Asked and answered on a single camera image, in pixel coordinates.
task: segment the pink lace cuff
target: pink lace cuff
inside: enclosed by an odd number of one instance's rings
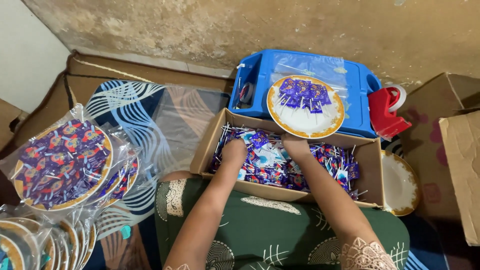
[[[188,268],[188,265],[184,264],[175,269],[172,269],[172,267],[167,266],[167,268],[164,268],[164,270],[190,270],[190,268]]]
[[[367,244],[359,237],[352,246],[343,245],[340,263],[342,270],[397,270],[392,258],[377,242]]]

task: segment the packaged plate of lollipops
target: packaged plate of lollipops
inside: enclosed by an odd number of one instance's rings
[[[35,214],[59,221],[77,208],[108,206],[131,187],[141,149],[125,138],[99,127],[77,104],[1,160],[0,169]]]
[[[221,166],[224,145],[232,139],[242,139],[248,155],[239,171],[235,190],[273,200],[293,201],[303,198],[304,201],[313,201],[300,167],[290,158],[282,145],[280,134],[284,131],[279,126],[267,120],[236,115],[228,110],[225,115],[227,119],[225,124],[222,123],[222,119],[216,124],[222,129],[221,134],[216,135],[218,131],[212,129],[211,134],[207,132],[205,135],[206,137],[211,135],[212,139],[199,151],[213,153],[213,156],[210,156],[204,172],[201,171],[201,167],[199,168],[201,175],[210,177],[209,175],[215,174]],[[262,126],[269,127],[275,133],[262,129]],[[329,172],[332,181],[336,181],[353,200],[368,207],[383,205],[383,179],[378,140],[333,134],[308,142],[312,155]],[[191,172],[195,172],[197,164],[202,163],[194,159],[192,164]]]

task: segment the red tape dispenser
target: red tape dispenser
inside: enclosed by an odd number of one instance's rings
[[[368,95],[370,122],[381,138],[391,140],[412,126],[412,123],[396,115],[396,110],[406,98],[407,92],[399,85],[389,85]]]

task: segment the person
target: person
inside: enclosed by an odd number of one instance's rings
[[[164,269],[403,269],[409,248],[403,223],[389,212],[359,208],[305,139],[287,134],[282,143],[318,207],[232,191],[247,156],[243,140],[232,140],[211,181],[174,172],[158,185]]]

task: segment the hand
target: hand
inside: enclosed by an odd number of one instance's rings
[[[247,158],[247,146],[243,139],[233,139],[223,147],[222,149],[222,165],[228,164],[235,168],[242,167]]]
[[[283,147],[285,147],[288,155],[296,164],[299,164],[307,158],[313,158],[306,139],[297,137],[290,133],[285,133],[282,135],[282,144]]]

